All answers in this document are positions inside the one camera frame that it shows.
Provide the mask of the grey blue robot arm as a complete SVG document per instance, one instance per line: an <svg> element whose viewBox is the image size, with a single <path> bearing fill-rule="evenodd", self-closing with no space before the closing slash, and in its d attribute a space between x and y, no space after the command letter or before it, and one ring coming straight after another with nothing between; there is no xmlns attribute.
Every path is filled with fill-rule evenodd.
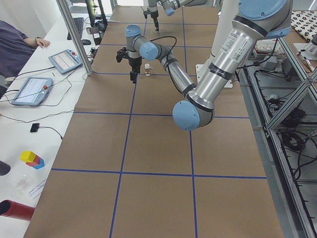
<svg viewBox="0 0 317 238"><path fill-rule="evenodd" d="M257 41L283 37L290 31L293 7L290 0L237 0L231 5L236 14L231 15L223 8L220 18L231 20L232 29L198 83L181 68L170 47L148 40L136 24L125 28L124 57L132 67L131 80L136 80L142 59L158 60L184 96L172 112L174 122L183 130L192 131L212 121L214 100L249 57Z"/></svg>
<svg viewBox="0 0 317 238"><path fill-rule="evenodd" d="M162 6L167 16L172 16L175 11L183 6L200 6L207 3L207 0L149 0L147 10L143 11L144 18L147 19L148 15L155 25L155 31L159 31L159 11L158 5Z"/></svg>

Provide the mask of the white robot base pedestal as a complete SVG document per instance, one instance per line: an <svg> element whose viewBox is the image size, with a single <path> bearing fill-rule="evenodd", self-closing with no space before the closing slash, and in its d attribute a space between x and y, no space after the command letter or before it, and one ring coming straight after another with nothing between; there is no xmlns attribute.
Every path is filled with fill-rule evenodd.
<svg viewBox="0 0 317 238"><path fill-rule="evenodd" d="M232 30L232 19L238 13L238 0L222 0L221 10L219 11L219 22L213 40L211 55L204 64L196 65L196 76L198 83L209 69L209 64L213 61L218 51L221 49L228 34Z"/></svg>

